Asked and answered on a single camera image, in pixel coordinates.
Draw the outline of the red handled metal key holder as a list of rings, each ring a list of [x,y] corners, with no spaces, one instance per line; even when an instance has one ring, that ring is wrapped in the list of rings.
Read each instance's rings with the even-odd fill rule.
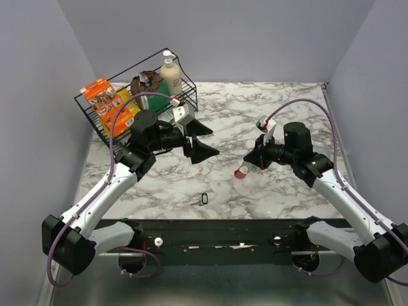
[[[237,170],[234,171],[234,176],[237,179],[244,179],[249,172],[249,166],[246,161],[244,161]]]

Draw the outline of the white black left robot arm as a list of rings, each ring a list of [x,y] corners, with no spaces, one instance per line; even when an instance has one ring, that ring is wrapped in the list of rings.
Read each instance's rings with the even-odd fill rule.
[[[94,257],[123,247],[128,252],[141,245],[141,236],[127,221],[96,229],[109,208],[139,182],[156,162],[155,152],[182,148],[192,164],[219,154],[199,141],[198,137],[213,131],[188,114],[181,106],[173,109],[175,123],[159,120],[151,110],[142,110],[130,126],[125,147],[111,159],[111,167],[82,200],[59,217],[47,216],[41,225],[43,253],[47,263],[56,261],[72,275],[82,273]]]

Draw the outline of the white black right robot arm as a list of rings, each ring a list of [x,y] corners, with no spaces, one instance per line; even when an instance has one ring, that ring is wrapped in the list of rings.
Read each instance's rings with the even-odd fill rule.
[[[334,169],[333,162],[314,151],[310,131],[301,122],[284,125],[284,143],[275,142],[274,120],[260,119],[262,134],[244,162],[262,170],[271,163],[289,165],[293,173],[326,198],[353,228],[353,233],[315,217],[293,234],[297,248],[321,245],[352,261],[366,280],[377,283],[407,264],[407,225],[396,225],[376,211]]]

